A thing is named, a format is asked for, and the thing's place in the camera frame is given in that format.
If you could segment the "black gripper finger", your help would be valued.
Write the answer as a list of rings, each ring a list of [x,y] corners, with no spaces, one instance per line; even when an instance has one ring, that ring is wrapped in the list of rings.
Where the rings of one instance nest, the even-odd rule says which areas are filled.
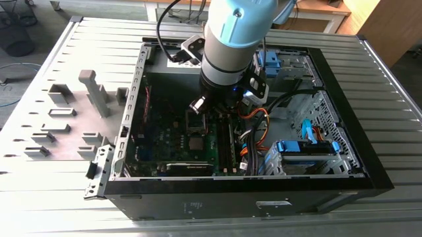
[[[204,112],[206,103],[207,103],[206,97],[199,97],[191,102],[190,109],[196,115],[200,115]]]

